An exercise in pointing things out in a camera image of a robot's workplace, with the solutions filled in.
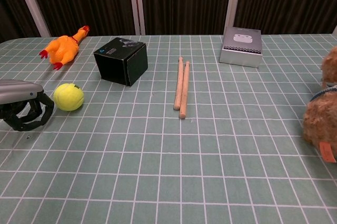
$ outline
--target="brown teddy bear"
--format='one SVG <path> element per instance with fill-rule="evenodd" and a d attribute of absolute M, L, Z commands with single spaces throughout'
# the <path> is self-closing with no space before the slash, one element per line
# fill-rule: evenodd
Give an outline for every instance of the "brown teddy bear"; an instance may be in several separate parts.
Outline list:
<path fill-rule="evenodd" d="M 323 59 L 322 88 L 303 116 L 303 138 L 320 150 L 323 160 L 337 157 L 337 46 Z"/>

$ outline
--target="dark curtain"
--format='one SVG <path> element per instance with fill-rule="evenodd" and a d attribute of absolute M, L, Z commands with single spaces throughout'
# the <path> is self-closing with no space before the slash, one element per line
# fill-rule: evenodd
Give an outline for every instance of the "dark curtain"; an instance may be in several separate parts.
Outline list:
<path fill-rule="evenodd" d="M 228 0 L 143 0 L 146 34 L 222 34 Z"/>
<path fill-rule="evenodd" d="M 0 43 L 25 37 L 40 37 L 25 0 L 1 0 Z"/>
<path fill-rule="evenodd" d="M 52 36 L 88 25 L 89 36 L 135 34 L 131 0 L 37 0 Z"/>
<path fill-rule="evenodd" d="M 239 0 L 234 26 L 263 34 L 332 33 L 337 0 Z"/>

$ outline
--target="gray device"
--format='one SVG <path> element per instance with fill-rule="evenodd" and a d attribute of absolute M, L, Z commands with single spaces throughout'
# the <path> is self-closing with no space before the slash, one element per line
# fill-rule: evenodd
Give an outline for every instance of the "gray device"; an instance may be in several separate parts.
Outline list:
<path fill-rule="evenodd" d="M 259 67 L 262 59 L 261 31 L 227 27 L 219 62 Z"/>
<path fill-rule="evenodd" d="M 18 117 L 29 103 L 26 116 Z M 42 114 L 40 103 L 45 105 L 45 112 L 40 121 L 33 121 Z M 0 79 L 0 119 L 3 119 L 16 131 L 30 131 L 47 123 L 54 110 L 54 102 L 44 93 L 39 84 Z"/>

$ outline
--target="yellow tennis ball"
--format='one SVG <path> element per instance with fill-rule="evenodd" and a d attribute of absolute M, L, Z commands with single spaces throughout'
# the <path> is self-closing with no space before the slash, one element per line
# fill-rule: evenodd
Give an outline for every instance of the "yellow tennis ball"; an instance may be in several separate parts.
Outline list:
<path fill-rule="evenodd" d="M 83 101 L 83 91 L 74 83 L 64 83 L 54 92 L 54 102 L 63 111 L 74 111 L 83 104 Z"/>

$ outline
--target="orange tag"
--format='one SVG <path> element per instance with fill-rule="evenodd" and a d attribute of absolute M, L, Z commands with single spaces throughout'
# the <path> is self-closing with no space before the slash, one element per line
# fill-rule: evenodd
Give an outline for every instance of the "orange tag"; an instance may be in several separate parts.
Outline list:
<path fill-rule="evenodd" d="M 336 162 L 335 157 L 333 156 L 331 145 L 328 142 L 320 142 L 320 151 L 323 157 L 323 160 L 326 162 Z"/>

